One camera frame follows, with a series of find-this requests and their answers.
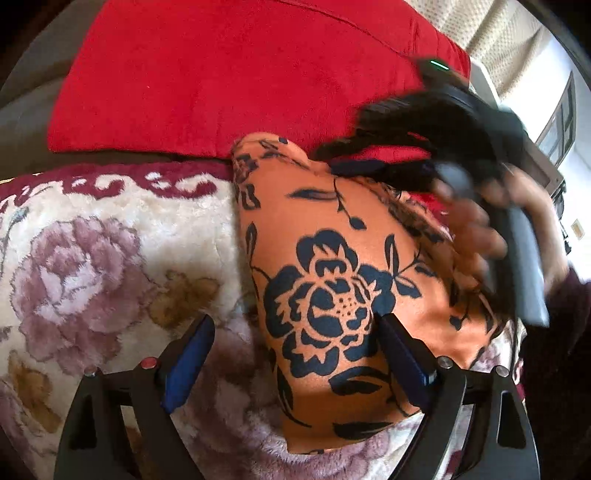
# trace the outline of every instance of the metal screw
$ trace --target metal screw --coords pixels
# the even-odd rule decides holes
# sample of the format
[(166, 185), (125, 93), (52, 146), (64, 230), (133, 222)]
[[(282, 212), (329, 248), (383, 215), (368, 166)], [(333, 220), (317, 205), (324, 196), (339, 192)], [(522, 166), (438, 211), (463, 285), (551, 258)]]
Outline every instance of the metal screw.
[(453, 367), (453, 360), (448, 356), (440, 356), (437, 358), (437, 363), (441, 368), (449, 369)]
[(158, 365), (158, 359), (154, 356), (147, 356), (139, 364), (144, 370), (150, 370)]
[(99, 367), (97, 367), (96, 365), (89, 365), (84, 369), (84, 376), (92, 378), (96, 375), (98, 371)]
[(505, 377), (509, 376), (509, 371), (505, 367), (503, 367), (502, 365), (497, 365), (495, 367), (495, 372), (497, 375), (499, 375), (499, 377), (505, 378)]

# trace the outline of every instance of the red screw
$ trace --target red screw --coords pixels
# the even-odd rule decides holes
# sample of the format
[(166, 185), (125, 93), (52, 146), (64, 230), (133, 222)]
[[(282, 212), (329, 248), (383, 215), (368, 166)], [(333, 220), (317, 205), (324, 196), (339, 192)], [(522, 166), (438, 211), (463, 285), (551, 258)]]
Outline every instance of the red screw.
[(150, 370), (158, 365), (158, 359), (154, 356), (147, 356), (139, 364), (144, 370)]

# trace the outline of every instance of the red cushion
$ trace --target red cushion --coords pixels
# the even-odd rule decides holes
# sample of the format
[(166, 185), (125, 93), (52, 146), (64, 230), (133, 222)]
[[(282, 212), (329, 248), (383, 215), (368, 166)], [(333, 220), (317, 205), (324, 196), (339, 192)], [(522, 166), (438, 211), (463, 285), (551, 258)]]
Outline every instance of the red cushion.
[(110, 0), (48, 143), (227, 157), (241, 136), (272, 131), (310, 150), (350, 133), (361, 104), (420, 88), (412, 58), (425, 56), (469, 76), (468, 55), (403, 0)]

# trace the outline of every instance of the green indicator light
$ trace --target green indicator light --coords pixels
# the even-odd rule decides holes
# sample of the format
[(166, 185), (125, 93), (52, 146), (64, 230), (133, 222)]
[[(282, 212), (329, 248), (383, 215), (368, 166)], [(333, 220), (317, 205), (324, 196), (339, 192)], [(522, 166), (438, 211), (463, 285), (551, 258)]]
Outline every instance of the green indicator light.
[(445, 65), (442, 65), (441, 63), (436, 62), (435, 60), (430, 60), (431, 63), (433, 63), (434, 65), (437, 65), (438, 67), (442, 68), (443, 70), (449, 70), (448, 67), (446, 67)]

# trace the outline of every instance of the window frame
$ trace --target window frame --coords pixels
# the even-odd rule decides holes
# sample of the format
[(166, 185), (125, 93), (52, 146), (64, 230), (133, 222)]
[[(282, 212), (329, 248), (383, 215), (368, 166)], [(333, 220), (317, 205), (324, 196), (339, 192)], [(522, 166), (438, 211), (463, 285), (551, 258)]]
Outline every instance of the window frame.
[[(564, 120), (564, 110), (565, 105), (570, 109), (570, 118)], [(556, 109), (550, 116), (550, 120), (542, 130), (542, 133), (536, 140), (535, 144), (539, 148), (541, 143), (545, 140), (546, 135), (550, 132), (553, 126), (556, 126), (556, 131), (558, 138), (554, 145), (550, 148), (549, 152), (544, 155), (550, 160), (550, 157), (558, 150), (558, 160), (556, 163), (550, 160), (550, 162), (558, 167), (562, 161), (565, 159), (566, 155), (569, 153), (571, 147), (574, 144), (574, 136), (576, 133), (577, 127), (577, 111), (576, 111), (576, 97), (574, 91), (574, 76), (573, 72), (570, 72), (570, 76), (568, 81), (566, 82), (566, 86), (564, 87), (564, 91), (560, 97), (558, 105)], [(565, 142), (565, 138), (567, 138), (567, 133), (570, 131), (570, 139)]]

